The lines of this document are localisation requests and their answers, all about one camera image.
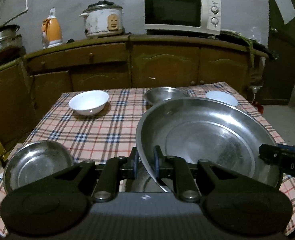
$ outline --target white microwave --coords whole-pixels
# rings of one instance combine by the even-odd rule
[[[221,0],[144,0],[145,29],[220,35]]]

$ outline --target table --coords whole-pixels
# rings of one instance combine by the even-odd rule
[[[239,102],[239,109],[258,120],[277,143],[284,143],[281,136],[266,119],[239,93],[224,82],[184,88],[191,96],[205,97],[211,90],[232,94]],[[94,117],[74,115],[68,107],[69,100],[80,92],[64,93],[28,136],[23,145],[39,140],[53,140],[63,144],[76,162],[91,159],[97,164],[117,156],[129,156],[135,144],[137,124],[147,108],[144,93],[147,88],[107,90],[110,98],[105,108]],[[284,175],[280,190],[291,200],[293,216],[286,234],[295,229],[295,178]],[[0,204],[5,191],[0,183]],[[0,217],[0,234],[7,230]]]

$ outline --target bolt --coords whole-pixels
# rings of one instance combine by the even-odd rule
[[[182,193],[182,197],[187,201],[193,201],[195,200],[199,194],[195,192],[194,190],[186,190]]]
[[[108,199],[110,196],[111,196],[111,193],[104,190],[98,191],[94,194],[94,197],[100,200]]]

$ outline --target orange electric kettle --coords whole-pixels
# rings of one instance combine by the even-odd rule
[[[43,49],[61,45],[63,43],[62,39],[61,27],[55,17],[55,8],[53,8],[49,17],[44,19],[42,23]]]

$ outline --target gray ribbed surface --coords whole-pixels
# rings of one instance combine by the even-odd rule
[[[24,240],[26,237],[11,235],[8,239]],[[88,216],[76,227],[57,236],[38,240],[108,239],[108,240],[240,240],[212,225],[194,203],[177,200],[172,193],[120,192],[108,203],[96,203]],[[281,234],[249,238],[282,240]]]

